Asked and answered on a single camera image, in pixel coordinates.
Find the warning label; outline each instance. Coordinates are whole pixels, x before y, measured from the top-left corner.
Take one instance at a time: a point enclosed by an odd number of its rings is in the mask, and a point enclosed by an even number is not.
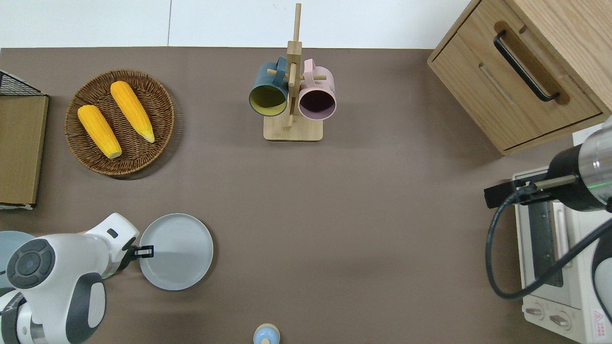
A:
[[[591,316],[593,319],[593,337],[597,339],[608,338],[606,333],[606,317],[601,309],[592,309]]]

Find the toaster oven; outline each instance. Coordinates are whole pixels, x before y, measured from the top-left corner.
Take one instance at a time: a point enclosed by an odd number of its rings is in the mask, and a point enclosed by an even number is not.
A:
[[[517,173],[537,179],[547,168]],[[589,232],[612,217],[606,211],[578,212],[561,202],[516,205],[518,253],[523,288],[543,274]],[[562,271],[523,298],[527,321],[579,343],[612,343],[612,324],[593,290],[591,262],[597,241]]]

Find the black button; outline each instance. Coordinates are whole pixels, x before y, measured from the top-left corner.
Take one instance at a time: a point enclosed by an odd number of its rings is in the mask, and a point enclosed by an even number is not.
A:
[[[117,234],[117,232],[114,231],[114,229],[109,228],[108,231],[106,231],[110,236],[114,238],[118,237],[119,235]]]
[[[44,239],[34,239],[26,242],[21,246],[19,251],[26,253],[28,251],[40,252],[47,246],[47,241]]]
[[[19,289],[28,289],[38,285],[38,277],[30,276],[30,277],[19,277],[11,279],[10,282]]]
[[[46,251],[45,253],[42,254],[40,258],[41,259],[40,259],[39,273],[41,275],[47,275],[50,272],[49,268],[51,267],[51,260],[53,259],[51,256],[51,252]]]
[[[17,272],[23,276],[29,276],[38,270],[40,257],[34,252],[26,253],[17,260]]]
[[[17,253],[14,253],[13,256],[11,256],[9,259],[9,265],[6,267],[6,276],[8,278],[11,278],[15,275],[15,263],[17,262],[17,258],[19,258],[19,256],[17,255]]]

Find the wicker basket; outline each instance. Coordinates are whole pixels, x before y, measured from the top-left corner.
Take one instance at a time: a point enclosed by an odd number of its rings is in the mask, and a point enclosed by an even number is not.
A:
[[[153,126],[155,142],[136,133],[115,103],[110,86],[118,80],[128,83],[142,103]],[[100,109],[121,145],[121,156],[107,158],[91,140],[77,116],[83,105]],[[75,94],[66,113],[64,131],[70,150],[85,167],[107,176],[126,176],[155,161],[170,142],[173,129],[174,103],[159,81],[137,70],[113,70],[97,76]]]

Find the oven knob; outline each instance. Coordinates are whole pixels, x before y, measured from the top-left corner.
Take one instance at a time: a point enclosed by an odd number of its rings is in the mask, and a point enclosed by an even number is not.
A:
[[[524,305],[523,313],[531,314],[538,320],[544,319],[544,311],[542,310],[542,306],[540,304],[534,304],[530,307]]]
[[[548,318],[550,319],[550,321],[554,322],[566,331],[572,328],[572,322],[570,321],[570,317],[567,315],[566,312],[559,312],[558,315],[551,315]]]

